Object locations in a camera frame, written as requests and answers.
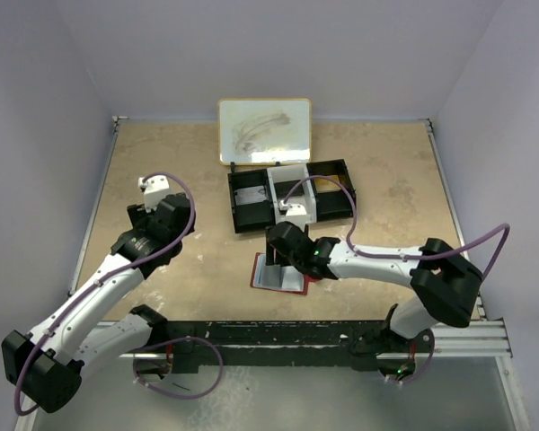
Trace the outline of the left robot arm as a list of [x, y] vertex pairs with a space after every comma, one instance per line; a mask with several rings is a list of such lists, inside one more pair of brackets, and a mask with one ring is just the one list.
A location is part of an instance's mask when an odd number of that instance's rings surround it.
[[111, 246], [86, 283], [49, 317], [26, 332], [12, 330], [2, 343], [4, 373], [14, 387], [20, 417], [53, 413], [76, 394], [86, 374], [115, 356], [156, 352], [167, 340], [167, 319], [147, 305], [134, 307], [106, 330], [94, 327], [121, 299], [171, 262], [192, 233], [193, 196], [168, 193], [151, 208], [128, 207], [132, 227]]

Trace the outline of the black white three-bin organizer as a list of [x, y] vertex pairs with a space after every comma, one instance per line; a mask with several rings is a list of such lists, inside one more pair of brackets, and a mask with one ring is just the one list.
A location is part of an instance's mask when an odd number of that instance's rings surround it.
[[[334, 175], [339, 178], [340, 191], [317, 193], [314, 179], [331, 180]], [[230, 172], [228, 186], [236, 233], [261, 232], [279, 223], [278, 204], [283, 200], [305, 206], [309, 214], [308, 224], [352, 217], [349, 202], [357, 200], [347, 164], [342, 159]], [[234, 192], [254, 186], [263, 186], [268, 199], [237, 206]]]

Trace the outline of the red card holder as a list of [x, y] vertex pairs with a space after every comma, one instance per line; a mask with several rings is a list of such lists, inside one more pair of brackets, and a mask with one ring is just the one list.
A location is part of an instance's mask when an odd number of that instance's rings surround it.
[[267, 265], [266, 254], [257, 253], [254, 258], [250, 287], [278, 293], [307, 295], [309, 282], [291, 266]]

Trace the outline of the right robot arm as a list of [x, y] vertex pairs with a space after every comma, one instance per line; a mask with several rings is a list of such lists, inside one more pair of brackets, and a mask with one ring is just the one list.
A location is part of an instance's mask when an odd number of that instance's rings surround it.
[[411, 289], [415, 296], [389, 312], [383, 344], [402, 351], [438, 323], [469, 326], [483, 281], [482, 272], [446, 242], [429, 238], [406, 248], [350, 246], [338, 238], [309, 238], [300, 227], [281, 222], [266, 233], [277, 263], [312, 280], [368, 279]]

